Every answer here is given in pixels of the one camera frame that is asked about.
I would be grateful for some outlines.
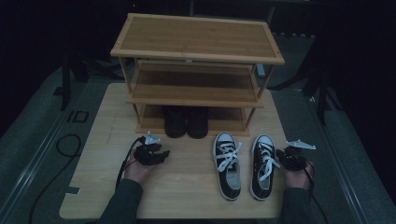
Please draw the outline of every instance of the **pair of boots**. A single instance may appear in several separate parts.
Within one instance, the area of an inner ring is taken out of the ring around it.
[[[166,135],[178,138],[187,133],[192,138],[205,137],[208,132],[207,111],[205,106],[163,105]]]
[[[218,170],[221,195],[228,201],[234,201],[241,192],[239,160],[237,146],[230,133],[220,133],[213,145],[213,159]],[[257,201],[264,201],[270,194],[273,185],[273,166],[280,168],[276,162],[274,142],[268,135],[256,138],[251,149],[253,172],[250,182],[250,193]]]

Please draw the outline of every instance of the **shoelace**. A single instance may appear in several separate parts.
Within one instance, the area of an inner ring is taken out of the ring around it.
[[[220,151],[222,151],[223,154],[216,156],[216,159],[222,159],[225,158],[224,161],[221,162],[221,164],[218,167],[218,170],[220,172],[223,172],[225,170],[225,168],[229,165],[229,164],[233,164],[235,163],[234,158],[238,158],[238,156],[236,155],[236,153],[239,151],[239,149],[241,148],[242,143],[239,143],[238,147],[235,148],[232,142],[227,142],[227,143],[223,143],[221,144],[218,149]]]
[[[280,164],[271,157],[272,149],[268,145],[259,143],[259,148],[262,151],[262,162],[265,163],[265,174],[260,177],[260,181],[264,181],[272,173],[273,165],[280,168]]]

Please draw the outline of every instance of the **shoe rack shelf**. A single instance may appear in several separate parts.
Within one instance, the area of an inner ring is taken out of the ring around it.
[[[111,55],[120,58],[138,133],[164,133],[161,105],[185,105],[209,107],[209,134],[249,135],[275,65],[284,63],[265,22],[147,14],[128,15]],[[132,80],[127,57],[135,59]],[[257,63],[270,65],[261,88]]]

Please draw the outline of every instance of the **gray carpet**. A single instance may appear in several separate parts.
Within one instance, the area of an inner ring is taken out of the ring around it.
[[[291,78],[312,40],[303,37],[287,39],[276,36],[276,42],[286,60],[278,67],[270,85]],[[81,138],[82,146],[90,132],[96,111],[108,83],[105,77],[92,77],[88,83],[73,81],[72,102],[64,112],[59,111],[61,98],[53,96],[61,85],[60,70],[49,76],[40,90],[32,97],[20,117],[0,140],[0,220],[5,223],[27,223],[32,205],[51,179],[68,163],[56,149],[56,141],[70,133]],[[396,209],[385,192],[359,137],[344,112],[329,104],[326,111],[327,125],[319,124],[315,115],[317,104],[303,97],[298,91],[304,82],[296,83],[283,91],[272,91],[287,139],[315,145],[317,150],[305,150],[305,156],[316,166],[315,195],[330,223],[396,223]],[[74,111],[88,112],[86,122],[73,122],[69,116]],[[78,147],[76,138],[70,137],[60,143],[61,150],[73,154]],[[25,170],[36,152],[43,158],[38,172]],[[86,223],[89,220],[64,220],[59,209],[64,193],[78,163],[74,159],[64,172],[46,189],[35,208],[33,223]],[[12,194],[20,174],[30,186],[20,195]],[[318,207],[312,203],[315,219],[324,223]],[[170,223],[174,220],[145,220],[142,223]],[[198,223],[196,220],[184,220]],[[211,223],[274,223],[275,220],[208,220]]]

